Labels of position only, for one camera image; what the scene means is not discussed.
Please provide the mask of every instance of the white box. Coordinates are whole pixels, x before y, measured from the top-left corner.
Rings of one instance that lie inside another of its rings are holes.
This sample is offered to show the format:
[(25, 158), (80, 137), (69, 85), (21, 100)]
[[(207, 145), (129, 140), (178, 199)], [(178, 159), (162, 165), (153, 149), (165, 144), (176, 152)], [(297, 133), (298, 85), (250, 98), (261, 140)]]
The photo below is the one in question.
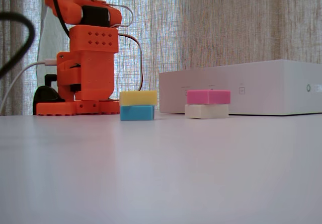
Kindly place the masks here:
[(187, 90), (230, 90), (229, 113), (322, 112), (322, 65), (271, 60), (159, 74), (160, 111), (184, 113)]

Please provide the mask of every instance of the pink block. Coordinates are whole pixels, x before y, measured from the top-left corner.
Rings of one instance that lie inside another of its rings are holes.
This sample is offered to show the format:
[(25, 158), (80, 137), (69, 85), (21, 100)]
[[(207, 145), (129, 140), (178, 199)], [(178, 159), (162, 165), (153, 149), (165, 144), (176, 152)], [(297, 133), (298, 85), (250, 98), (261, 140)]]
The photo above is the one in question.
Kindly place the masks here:
[(190, 90), (187, 91), (187, 104), (230, 104), (230, 91), (226, 90)]

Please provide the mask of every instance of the yellow block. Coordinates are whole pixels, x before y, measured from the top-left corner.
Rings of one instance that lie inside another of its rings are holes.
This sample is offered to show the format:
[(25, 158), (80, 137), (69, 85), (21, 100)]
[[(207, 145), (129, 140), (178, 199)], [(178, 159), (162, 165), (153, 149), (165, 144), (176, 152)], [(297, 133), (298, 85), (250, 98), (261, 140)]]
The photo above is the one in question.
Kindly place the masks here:
[(120, 106), (156, 105), (156, 91), (120, 92)]

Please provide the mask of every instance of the orange robot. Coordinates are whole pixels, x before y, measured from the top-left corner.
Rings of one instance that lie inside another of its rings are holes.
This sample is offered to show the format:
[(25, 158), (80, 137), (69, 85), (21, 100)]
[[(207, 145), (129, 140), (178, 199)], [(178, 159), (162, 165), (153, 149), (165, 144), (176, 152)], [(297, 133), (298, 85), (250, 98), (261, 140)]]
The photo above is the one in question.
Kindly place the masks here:
[[(57, 75), (46, 75), (37, 89), (36, 115), (118, 114), (114, 54), (121, 13), (99, 0), (45, 0), (70, 37), (70, 52), (57, 54)], [(73, 24), (68, 32), (65, 23)], [(57, 80), (58, 93), (51, 88)]]

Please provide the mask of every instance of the white cable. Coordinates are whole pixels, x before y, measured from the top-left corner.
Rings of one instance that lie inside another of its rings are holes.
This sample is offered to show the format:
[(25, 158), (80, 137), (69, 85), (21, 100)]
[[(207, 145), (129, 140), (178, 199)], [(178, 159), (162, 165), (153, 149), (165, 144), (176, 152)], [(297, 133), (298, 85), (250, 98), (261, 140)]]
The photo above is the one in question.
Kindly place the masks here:
[(131, 19), (131, 21), (130, 21), (129, 24), (126, 24), (126, 25), (124, 25), (124, 24), (114, 24), (114, 25), (110, 26), (110, 28), (114, 28), (114, 27), (124, 27), (124, 28), (126, 28), (126, 27), (129, 27), (133, 23), (134, 14), (133, 14), (132, 10), (129, 7), (124, 6), (124, 5), (117, 5), (117, 4), (106, 4), (106, 5), (107, 6), (113, 6), (113, 7), (122, 7), (122, 8), (125, 8), (128, 11), (130, 11), (130, 13), (132, 15), (132, 19)]
[(140, 45), (139, 41), (136, 38), (134, 38), (133, 36), (131, 36), (131, 35), (128, 35), (128, 34), (119, 34), (119, 35), (134, 40), (137, 43), (137, 45), (139, 46), (139, 48), (140, 48), (140, 71), (141, 71), (141, 80), (140, 80), (140, 86), (138, 88), (138, 91), (141, 91), (141, 88), (142, 88), (142, 85), (143, 85), (143, 63), (142, 63), (142, 48), (141, 48), (141, 45)]
[(39, 64), (45, 64), (45, 65), (57, 65), (57, 61), (56, 59), (46, 59), (44, 61), (39, 61), (39, 62), (36, 62), (36, 63), (32, 63), (28, 66), (26, 66), (25, 68), (23, 68), (19, 73), (18, 75), (14, 78), (14, 80), (12, 81), (11, 85), (9, 86), (9, 89), (7, 90), (3, 100), (2, 100), (2, 103), (1, 103), (1, 107), (0, 107), (0, 115), (2, 115), (2, 112), (4, 110), (4, 107), (5, 107), (5, 103), (6, 103), (6, 100), (8, 98), (8, 95), (12, 89), (12, 87), (15, 85), (15, 83), (17, 82), (17, 80), (19, 79), (19, 77), (22, 75), (23, 72), (25, 72), (27, 69), (29, 69), (30, 67), (33, 67), (35, 65), (39, 65)]

